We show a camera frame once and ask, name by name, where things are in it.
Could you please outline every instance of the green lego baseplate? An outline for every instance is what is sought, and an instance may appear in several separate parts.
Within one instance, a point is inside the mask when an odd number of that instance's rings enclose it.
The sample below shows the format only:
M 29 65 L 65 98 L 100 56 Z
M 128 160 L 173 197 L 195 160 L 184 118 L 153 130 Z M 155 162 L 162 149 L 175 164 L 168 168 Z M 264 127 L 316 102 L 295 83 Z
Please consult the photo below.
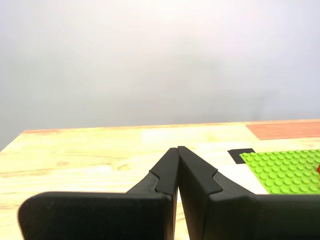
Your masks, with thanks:
M 320 194 L 320 149 L 242 153 L 269 194 Z

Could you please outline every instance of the wood grain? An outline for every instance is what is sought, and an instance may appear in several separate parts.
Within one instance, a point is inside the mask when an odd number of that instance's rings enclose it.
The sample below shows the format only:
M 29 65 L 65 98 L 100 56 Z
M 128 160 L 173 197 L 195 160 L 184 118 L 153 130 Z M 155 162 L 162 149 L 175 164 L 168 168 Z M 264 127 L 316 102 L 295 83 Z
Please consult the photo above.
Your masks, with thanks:
M 286 128 L 286 124 L 296 123 L 313 126 L 320 120 L 285 121 L 280 125 Z M 140 181 L 170 147 L 190 148 L 235 180 L 240 179 L 241 176 L 235 176 L 240 171 L 232 166 L 235 163 L 227 150 L 320 148 L 320 137 L 259 140 L 246 127 L 248 124 L 264 129 L 263 126 L 268 128 L 275 122 L 24 131 L 0 152 L 0 239 L 22 239 L 17 211 L 27 198 L 47 191 L 124 193 Z M 175 239 L 189 239 L 180 197 Z
M 319 138 L 320 122 L 291 122 L 272 124 L 247 124 L 260 140 Z

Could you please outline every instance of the light wood surface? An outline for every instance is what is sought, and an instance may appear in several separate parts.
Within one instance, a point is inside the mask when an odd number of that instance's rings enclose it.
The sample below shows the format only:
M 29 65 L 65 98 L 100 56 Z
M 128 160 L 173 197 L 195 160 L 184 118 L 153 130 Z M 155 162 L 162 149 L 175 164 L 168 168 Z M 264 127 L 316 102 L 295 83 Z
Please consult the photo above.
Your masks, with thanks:
M 304 125 L 306 137 L 301 131 L 299 138 L 279 136 L 282 128 L 293 123 Z M 251 126 L 258 124 L 257 136 L 262 134 L 265 125 L 269 139 L 263 135 L 265 140 L 260 140 L 255 135 L 256 128 Z M 276 137 L 270 134 L 274 124 Z M 320 130 L 315 126 L 320 126 L 320 120 L 26 130 L 0 152 L 0 239 L 22 239 L 17 211 L 24 200 L 35 194 L 47 191 L 124 193 L 140 181 L 170 147 L 177 146 L 188 147 L 232 178 L 238 170 L 234 170 L 235 162 L 227 150 L 317 149 Z M 248 181 L 243 184 L 253 185 Z M 175 239 L 189 239 L 180 198 Z

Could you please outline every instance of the black robotic claw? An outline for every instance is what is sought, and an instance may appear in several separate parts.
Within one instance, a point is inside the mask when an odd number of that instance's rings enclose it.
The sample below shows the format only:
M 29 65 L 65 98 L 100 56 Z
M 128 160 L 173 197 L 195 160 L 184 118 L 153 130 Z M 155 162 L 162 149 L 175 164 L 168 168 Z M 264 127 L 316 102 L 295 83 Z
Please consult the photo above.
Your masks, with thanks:
M 168 152 L 127 193 L 45 192 L 18 219 L 25 240 L 173 240 L 179 155 Z
M 178 152 L 190 240 L 320 239 L 320 195 L 255 195 L 186 147 Z

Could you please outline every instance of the gray backdrop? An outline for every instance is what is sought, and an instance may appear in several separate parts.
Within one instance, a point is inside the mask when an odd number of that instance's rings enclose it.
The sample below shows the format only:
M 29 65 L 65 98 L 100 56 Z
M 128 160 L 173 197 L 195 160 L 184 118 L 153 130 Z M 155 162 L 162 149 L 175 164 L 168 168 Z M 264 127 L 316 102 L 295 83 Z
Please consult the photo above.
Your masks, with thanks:
M 319 0 L 0 0 L 0 148 L 25 129 L 319 118 Z

